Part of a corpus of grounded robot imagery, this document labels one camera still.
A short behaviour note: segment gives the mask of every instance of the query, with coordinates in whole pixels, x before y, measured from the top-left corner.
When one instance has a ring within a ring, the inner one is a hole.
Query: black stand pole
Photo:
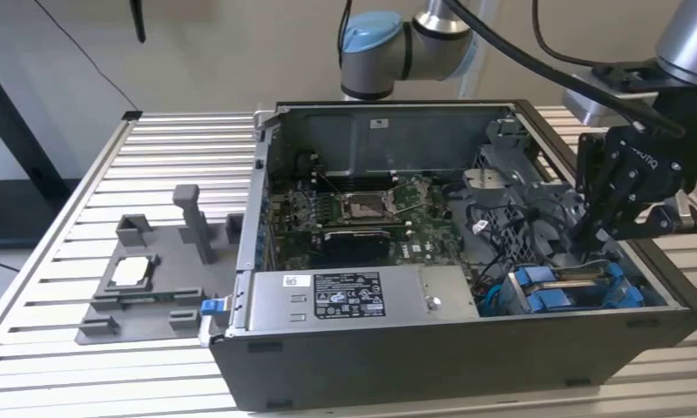
[[[68,200],[78,180],[66,182],[59,176],[2,85],[0,139],[31,179],[0,181],[0,247],[34,247]]]

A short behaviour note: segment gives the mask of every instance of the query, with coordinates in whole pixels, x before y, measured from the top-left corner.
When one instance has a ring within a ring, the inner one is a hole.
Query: aluminum extrusion table
[[[540,107],[567,143],[584,128],[559,106]],[[144,114],[114,133],[66,210],[0,301],[0,417],[242,417],[199,340],[79,346],[87,311],[126,213],[183,225],[176,184],[202,187],[212,221],[243,212],[255,143],[254,115]],[[697,234],[659,246],[697,286]],[[280,416],[686,416],[697,415],[697,331],[646,352],[599,388],[500,394]]]

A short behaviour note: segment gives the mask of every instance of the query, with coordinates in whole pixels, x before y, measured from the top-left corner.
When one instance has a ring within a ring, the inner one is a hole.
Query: open computer tower
[[[231,318],[250,411],[599,385],[697,329],[651,240],[583,251],[575,154],[527,101],[280,103]]]

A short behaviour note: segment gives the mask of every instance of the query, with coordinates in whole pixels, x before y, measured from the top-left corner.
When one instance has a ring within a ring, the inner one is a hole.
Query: barcode label
[[[310,287],[312,276],[310,274],[286,275],[284,287]]]

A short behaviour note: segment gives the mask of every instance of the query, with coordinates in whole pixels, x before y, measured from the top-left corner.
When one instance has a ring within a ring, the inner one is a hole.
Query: power supply label
[[[315,274],[315,316],[322,320],[386,316],[380,273]]]

